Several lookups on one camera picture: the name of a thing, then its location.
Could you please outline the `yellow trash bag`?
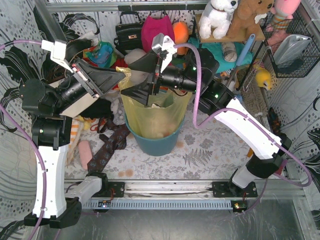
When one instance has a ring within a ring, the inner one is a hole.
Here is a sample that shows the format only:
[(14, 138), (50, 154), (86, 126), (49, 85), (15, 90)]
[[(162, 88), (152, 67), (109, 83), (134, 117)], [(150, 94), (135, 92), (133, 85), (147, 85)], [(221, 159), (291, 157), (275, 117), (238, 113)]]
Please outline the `yellow trash bag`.
[(137, 135), (162, 139), (175, 132), (182, 123), (192, 94), (162, 88), (148, 98), (147, 105), (121, 94), (128, 125)]

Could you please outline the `teal trash bin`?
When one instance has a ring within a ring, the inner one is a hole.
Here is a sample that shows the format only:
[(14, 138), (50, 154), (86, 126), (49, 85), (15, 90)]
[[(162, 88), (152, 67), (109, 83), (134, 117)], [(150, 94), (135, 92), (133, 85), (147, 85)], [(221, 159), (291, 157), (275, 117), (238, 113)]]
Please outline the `teal trash bin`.
[(158, 139), (150, 139), (150, 138), (139, 136), (130, 128), (126, 115), (124, 117), (124, 120), (125, 120), (125, 125), (129, 129), (129, 131), (133, 134), (140, 149), (149, 156), (160, 157), (160, 156), (164, 156), (171, 153), (172, 150), (175, 148), (178, 142), (178, 136), (180, 134), (180, 130), (184, 124), (185, 119), (183, 118), (177, 130), (173, 132), (171, 135), (168, 135), (163, 138), (158, 138)]

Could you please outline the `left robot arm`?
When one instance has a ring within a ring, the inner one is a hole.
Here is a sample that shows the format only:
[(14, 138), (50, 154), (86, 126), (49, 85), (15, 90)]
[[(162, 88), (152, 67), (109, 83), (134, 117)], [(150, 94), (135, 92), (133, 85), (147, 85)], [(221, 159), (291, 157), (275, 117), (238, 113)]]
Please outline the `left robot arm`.
[(57, 87), (31, 78), (19, 88), (22, 108), (32, 115), (31, 142), (37, 159), (36, 200), (24, 218), (26, 226), (49, 225), (53, 229), (74, 226), (91, 197), (109, 189), (104, 173), (89, 173), (74, 190), (65, 191), (65, 163), (72, 121), (63, 111), (86, 94), (103, 97), (125, 78), (115, 69), (98, 68), (78, 59), (71, 77)]

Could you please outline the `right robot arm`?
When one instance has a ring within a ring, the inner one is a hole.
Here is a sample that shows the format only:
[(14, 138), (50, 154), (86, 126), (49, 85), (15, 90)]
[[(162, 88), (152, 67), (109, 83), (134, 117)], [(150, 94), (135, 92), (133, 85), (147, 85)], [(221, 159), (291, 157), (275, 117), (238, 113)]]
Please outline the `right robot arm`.
[(267, 179), (284, 166), (282, 156), (289, 150), (291, 140), (286, 135), (279, 137), (268, 131), (248, 113), (231, 90), (214, 80), (219, 62), (208, 49), (199, 48), (196, 53), (189, 53), (185, 69), (172, 66), (170, 57), (166, 50), (159, 53), (151, 50), (130, 63), (128, 67), (132, 71), (145, 72), (148, 76), (121, 93), (146, 105), (160, 87), (195, 92), (193, 113), (201, 111), (209, 120), (214, 118), (225, 124), (253, 151), (246, 165), (231, 176), (229, 188), (233, 191), (245, 189), (256, 179)]

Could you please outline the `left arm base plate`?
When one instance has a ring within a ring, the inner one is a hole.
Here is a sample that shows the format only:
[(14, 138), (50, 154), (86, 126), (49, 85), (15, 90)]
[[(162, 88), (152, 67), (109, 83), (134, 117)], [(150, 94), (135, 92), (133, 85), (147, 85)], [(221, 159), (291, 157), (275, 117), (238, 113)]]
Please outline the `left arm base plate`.
[(111, 181), (107, 186), (93, 195), (94, 198), (123, 198), (125, 193), (125, 182)]

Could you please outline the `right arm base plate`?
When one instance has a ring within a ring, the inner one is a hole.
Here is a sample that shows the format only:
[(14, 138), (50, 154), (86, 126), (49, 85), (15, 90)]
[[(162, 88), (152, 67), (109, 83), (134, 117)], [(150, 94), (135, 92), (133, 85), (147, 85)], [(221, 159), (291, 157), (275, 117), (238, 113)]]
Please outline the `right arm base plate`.
[(258, 196), (256, 183), (250, 182), (247, 187), (241, 188), (229, 181), (213, 181), (211, 189), (215, 198), (255, 198)]

